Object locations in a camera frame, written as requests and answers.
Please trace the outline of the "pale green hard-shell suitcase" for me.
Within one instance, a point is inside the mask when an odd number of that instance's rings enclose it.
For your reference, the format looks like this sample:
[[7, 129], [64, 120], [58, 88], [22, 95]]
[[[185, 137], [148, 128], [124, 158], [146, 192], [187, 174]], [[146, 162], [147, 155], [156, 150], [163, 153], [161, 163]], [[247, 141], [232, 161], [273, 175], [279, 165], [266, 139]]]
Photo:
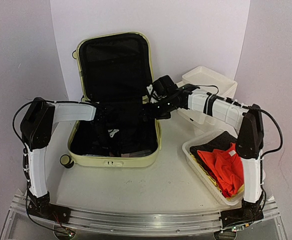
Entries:
[[[161, 149], [161, 126], [146, 117], [146, 87], [152, 84], [152, 65], [147, 38], [138, 32], [116, 33], [81, 41], [73, 57], [77, 61], [82, 101], [92, 101], [126, 112], [122, 140], [98, 140], [90, 121], [76, 121], [68, 139], [68, 153], [60, 163], [71, 168], [144, 168], [155, 162]], [[151, 150], [144, 157], [121, 154]], [[85, 154], [105, 157], [86, 157]]]

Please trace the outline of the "white three-drawer storage cabinet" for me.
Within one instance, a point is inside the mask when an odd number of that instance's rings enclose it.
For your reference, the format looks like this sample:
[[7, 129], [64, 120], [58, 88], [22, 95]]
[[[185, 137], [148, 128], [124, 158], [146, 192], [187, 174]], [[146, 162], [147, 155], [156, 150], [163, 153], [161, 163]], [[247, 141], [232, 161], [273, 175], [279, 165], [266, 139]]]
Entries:
[[[219, 91], [218, 95], [224, 98], [233, 98], [238, 86], [238, 83], [235, 80], [204, 66], [198, 66], [182, 75], [182, 80], [177, 83], [177, 86], [181, 87], [185, 84], [200, 85], [202, 89], [211, 93]], [[181, 108], [177, 110], [177, 113], [192, 125], [203, 131], [212, 129], [221, 123], [221, 121], [204, 113], [192, 110]]]

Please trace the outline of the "black garment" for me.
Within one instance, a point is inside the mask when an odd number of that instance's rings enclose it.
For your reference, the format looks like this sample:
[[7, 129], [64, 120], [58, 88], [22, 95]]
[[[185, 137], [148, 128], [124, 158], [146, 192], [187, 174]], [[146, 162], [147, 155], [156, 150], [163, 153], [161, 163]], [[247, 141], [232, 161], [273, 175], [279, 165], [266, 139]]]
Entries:
[[190, 153], [195, 157], [196, 161], [201, 165], [205, 166], [203, 159], [199, 156], [197, 151], [204, 151], [212, 153], [213, 150], [226, 151], [230, 148], [231, 143], [236, 143], [237, 138], [224, 131], [208, 143], [202, 145], [194, 145], [190, 147]]

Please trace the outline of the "white perforated plastic basket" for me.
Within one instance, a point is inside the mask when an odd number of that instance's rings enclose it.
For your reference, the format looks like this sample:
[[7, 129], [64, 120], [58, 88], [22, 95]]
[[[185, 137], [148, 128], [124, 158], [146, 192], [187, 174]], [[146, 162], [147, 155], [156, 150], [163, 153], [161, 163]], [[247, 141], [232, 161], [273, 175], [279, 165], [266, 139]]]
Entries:
[[220, 182], [214, 173], [198, 156], [197, 149], [211, 152], [213, 149], [228, 149], [231, 143], [236, 142], [236, 136], [226, 130], [217, 128], [203, 133], [182, 145], [188, 165], [209, 190], [218, 203], [224, 206], [236, 206], [243, 199], [244, 186], [236, 194], [228, 194], [220, 186]]

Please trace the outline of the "orange red garment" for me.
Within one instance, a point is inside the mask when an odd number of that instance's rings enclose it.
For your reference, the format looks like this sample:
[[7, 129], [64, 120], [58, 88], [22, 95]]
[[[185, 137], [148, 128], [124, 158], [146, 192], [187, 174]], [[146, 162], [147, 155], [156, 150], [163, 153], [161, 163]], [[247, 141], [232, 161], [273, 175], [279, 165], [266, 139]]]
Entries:
[[232, 142], [227, 150], [197, 150], [198, 156], [217, 177], [221, 187], [231, 195], [236, 195], [244, 184], [243, 164], [235, 147], [236, 144]]

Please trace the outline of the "yellow garment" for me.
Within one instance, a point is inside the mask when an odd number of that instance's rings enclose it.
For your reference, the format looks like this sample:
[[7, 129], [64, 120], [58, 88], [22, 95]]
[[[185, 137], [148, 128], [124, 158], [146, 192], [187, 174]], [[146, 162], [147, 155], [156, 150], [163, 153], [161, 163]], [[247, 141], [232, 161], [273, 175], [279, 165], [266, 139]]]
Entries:
[[232, 199], [234, 196], [244, 191], [244, 185], [242, 185], [236, 194], [230, 194], [227, 189], [224, 189], [221, 186], [221, 184], [219, 183], [217, 177], [214, 175], [212, 170], [203, 162], [203, 160], [199, 156], [193, 155], [192, 153], [190, 153], [190, 156], [200, 166], [202, 171], [205, 173], [208, 179], [212, 182], [212, 184], [217, 188], [217, 190], [222, 194], [222, 196], [225, 197], [227, 200]]

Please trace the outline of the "white grey tube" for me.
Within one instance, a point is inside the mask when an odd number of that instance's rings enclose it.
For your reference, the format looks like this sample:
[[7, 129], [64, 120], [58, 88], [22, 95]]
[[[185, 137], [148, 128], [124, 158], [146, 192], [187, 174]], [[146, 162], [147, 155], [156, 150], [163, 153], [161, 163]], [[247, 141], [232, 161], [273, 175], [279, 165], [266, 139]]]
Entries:
[[104, 155], [99, 155], [99, 154], [83, 154], [83, 157], [90, 157], [90, 158], [100, 158], [100, 157], [107, 157]]

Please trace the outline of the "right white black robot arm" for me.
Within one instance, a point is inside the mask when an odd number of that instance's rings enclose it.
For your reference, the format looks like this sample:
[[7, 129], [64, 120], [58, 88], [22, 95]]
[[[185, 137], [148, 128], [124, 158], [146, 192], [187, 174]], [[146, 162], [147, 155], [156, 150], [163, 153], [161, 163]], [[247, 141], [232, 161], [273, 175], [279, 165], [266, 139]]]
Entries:
[[167, 119], [177, 109], [206, 114], [231, 126], [237, 134], [235, 153], [243, 167], [244, 194], [241, 207], [221, 212], [222, 228], [237, 230], [263, 218], [266, 193], [263, 188], [262, 110], [258, 105], [246, 106], [228, 97], [206, 91], [199, 85], [155, 83], [147, 88], [147, 116]]

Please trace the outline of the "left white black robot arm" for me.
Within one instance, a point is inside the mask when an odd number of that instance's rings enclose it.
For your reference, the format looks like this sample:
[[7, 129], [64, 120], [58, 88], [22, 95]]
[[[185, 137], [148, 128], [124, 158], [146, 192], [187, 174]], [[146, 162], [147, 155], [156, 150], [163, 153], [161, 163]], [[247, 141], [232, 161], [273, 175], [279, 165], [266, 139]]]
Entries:
[[54, 128], [60, 122], [100, 122], [101, 115], [112, 111], [112, 107], [92, 101], [45, 100], [36, 97], [24, 104], [28, 108], [16, 136], [22, 142], [23, 171], [27, 180], [26, 213], [29, 217], [66, 224], [71, 210], [68, 207], [50, 203], [46, 186], [45, 154]]

